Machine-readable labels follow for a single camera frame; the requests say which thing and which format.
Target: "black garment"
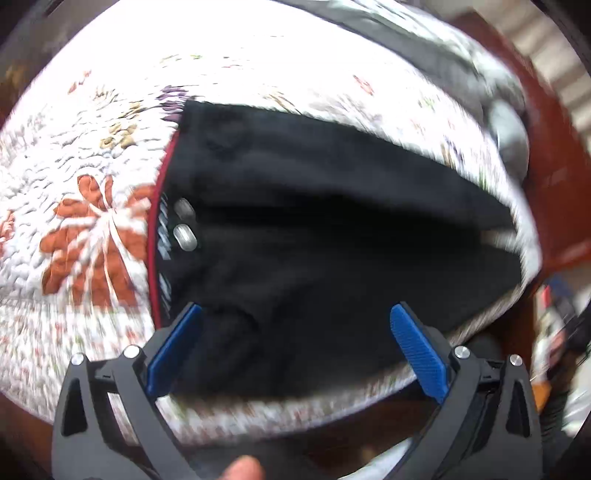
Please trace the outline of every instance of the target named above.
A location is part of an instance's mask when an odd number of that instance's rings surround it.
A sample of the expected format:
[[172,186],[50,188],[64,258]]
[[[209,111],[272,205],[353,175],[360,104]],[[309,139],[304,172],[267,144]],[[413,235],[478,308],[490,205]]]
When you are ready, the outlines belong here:
[[[160,204],[171,243],[170,260],[156,252],[171,292],[161,314],[166,323],[190,300],[206,312],[181,392],[359,382],[402,358],[395,303],[449,332],[520,282],[519,258],[479,240],[513,228],[509,209],[431,159],[246,106],[188,102],[179,130]],[[172,235],[187,223],[174,211],[181,198],[196,212],[193,252]]]

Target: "metal rivet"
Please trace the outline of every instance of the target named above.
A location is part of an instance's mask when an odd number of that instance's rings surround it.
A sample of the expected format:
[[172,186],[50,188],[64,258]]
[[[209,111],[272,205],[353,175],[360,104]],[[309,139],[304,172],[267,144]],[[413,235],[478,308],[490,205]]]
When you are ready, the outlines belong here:
[[460,346],[457,346],[454,348],[453,354],[456,357],[465,360],[466,358],[468,358],[470,356],[470,350],[468,347],[460,345]]
[[181,198],[174,204],[174,211],[181,220],[190,220],[195,218],[195,210],[187,199]]
[[72,365],[81,365],[84,361],[84,355],[82,353],[75,353],[72,355],[72,359],[70,360]]
[[186,252],[191,252],[197,248],[197,238],[188,225],[184,223],[177,225],[174,227],[173,235],[180,247]]
[[509,357],[509,362],[511,362],[511,365],[515,365],[516,367],[523,365],[523,359],[516,353]]
[[129,345],[123,350],[123,355],[127,358],[135,358],[139,355],[139,347],[137,345]]

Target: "finger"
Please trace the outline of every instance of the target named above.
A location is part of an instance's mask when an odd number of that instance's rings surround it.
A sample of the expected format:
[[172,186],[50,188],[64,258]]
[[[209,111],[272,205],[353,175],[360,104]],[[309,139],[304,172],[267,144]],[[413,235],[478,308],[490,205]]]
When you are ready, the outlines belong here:
[[242,456],[234,460],[226,468],[220,480],[264,480],[265,472],[259,461],[250,456]]

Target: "orange flower design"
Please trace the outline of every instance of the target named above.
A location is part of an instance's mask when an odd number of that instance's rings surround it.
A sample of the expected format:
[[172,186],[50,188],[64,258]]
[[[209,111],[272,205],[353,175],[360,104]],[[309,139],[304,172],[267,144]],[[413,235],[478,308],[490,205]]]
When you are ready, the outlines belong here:
[[60,227],[39,244],[51,254],[43,274],[43,294],[71,291],[75,305],[90,298],[109,307],[137,305],[146,290],[146,225],[152,185],[136,187],[122,204],[113,203],[113,177],[100,186],[91,175],[78,177],[83,200],[64,198],[55,208]]
[[0,258],[4,255],[4,243],[14,234],[14,213],[8,212],[8,218],[0,223]]

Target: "red trim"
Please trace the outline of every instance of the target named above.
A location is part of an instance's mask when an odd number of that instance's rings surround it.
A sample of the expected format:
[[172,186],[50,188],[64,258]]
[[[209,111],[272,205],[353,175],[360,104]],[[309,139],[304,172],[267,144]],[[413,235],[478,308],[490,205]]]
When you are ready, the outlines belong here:
[[166,147],[166,155],[164,156],[162,166],[160,167],[160,173],[156,180],[151,199],[150,213],[148,214],[148,287],[150,292],[150,306],[152,308],[152,320],[154,321],[154,327],[157,329],[162,326],[162,323],[160,319],[160,303],[158,302],[158,278],[156,277],[156,232],[158,230],[156,222],[158,222],[158,206],[160,205],[160,196],[162,195],[162,189],[164,187],[166,171],[168,170],[170,159],[173,156],[177,140],[178,131],[175,132],[168,147]]

